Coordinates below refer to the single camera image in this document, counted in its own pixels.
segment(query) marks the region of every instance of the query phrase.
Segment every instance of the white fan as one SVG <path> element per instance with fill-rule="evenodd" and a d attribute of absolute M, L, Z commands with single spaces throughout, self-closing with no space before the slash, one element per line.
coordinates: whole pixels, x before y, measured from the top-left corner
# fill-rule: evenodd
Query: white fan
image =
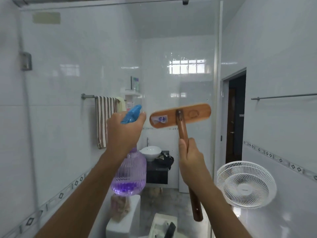
<path fill-rule="evenodd" d="M 262 166 L 234 161 L 217 171 L 217 187 L 233 206 L 255 209 L 269 204 L 276 195 L 273 176 Z"/>

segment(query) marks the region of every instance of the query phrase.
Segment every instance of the towel rack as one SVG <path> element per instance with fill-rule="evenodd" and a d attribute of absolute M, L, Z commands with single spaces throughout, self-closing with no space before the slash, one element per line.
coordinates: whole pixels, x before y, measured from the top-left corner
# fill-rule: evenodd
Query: towel rack
<path fill-rule="evenodd" d="M 268 98 L 288 98 L 288 97 L 303 97 L 303 96 L 317 96 L 317 93 L 314 94 L 295 94 L 295 95 L 285 95 L 285 96 L 272 96 L 272 97 L 264 97 L 264 98 L 252 98 L 251 100 L 260 100 L 260 99 L 268 99 Z"/>
<path fill-rule="evenodd" d="M 98 98 L 98 96 L 81 94 L 81 98 L 82 98 L 82 99 L 86 99 L 86 98 Z"/>

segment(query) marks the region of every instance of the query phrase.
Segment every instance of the brown and white striped towel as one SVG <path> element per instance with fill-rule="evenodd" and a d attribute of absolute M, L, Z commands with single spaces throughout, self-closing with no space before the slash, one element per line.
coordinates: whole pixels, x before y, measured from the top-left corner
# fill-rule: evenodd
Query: brown and white striped towel
<path fill-rule="evenodd" d="M 97 96 L 96 115 L 97 115 L 97 145 L 99 149 L 106 148 L 107 144 L 107 119 L 113 113 L 118 111 L 119 100 L 116 98 L 108 98 Z"/>

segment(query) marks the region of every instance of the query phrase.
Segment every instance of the bathroom floor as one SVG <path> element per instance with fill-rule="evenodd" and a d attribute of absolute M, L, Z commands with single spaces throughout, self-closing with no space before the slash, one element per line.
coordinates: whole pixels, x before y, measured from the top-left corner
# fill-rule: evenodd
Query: bathroom floor
<path fill-rule="evenodd" d="M 178 189 L 144 188 L 141 193 L 140 236 L 150 233 L 151 225 L 156 213 L 176 216 L 178 218 L 177 231 L 190 238 L 205 238 L 208 234 L 208 217 L 202 207 L 204 220 L 196 222 L 192 215 L 189 194 L 180 193 Z"/>

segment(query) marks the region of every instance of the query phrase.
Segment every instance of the wooden handle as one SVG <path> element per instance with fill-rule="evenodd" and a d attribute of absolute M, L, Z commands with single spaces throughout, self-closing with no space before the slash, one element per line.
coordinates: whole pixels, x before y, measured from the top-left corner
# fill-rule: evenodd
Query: wooden handle
<path fill-rule="evenodd" d="M 189 139 L 187 135 L 186 123 L 184 120 L 184 114 L 181 109 L 176 110 L 176 123 L 178 126 L 179 137 L 185 140 L 188 150 Z M 201 204 L 196 194 L 189 188 L 189 196 L 191 198 L 193 217 L 195 221 L 202 221 L 204 219 L 203 212 L 201 210 Z"/>

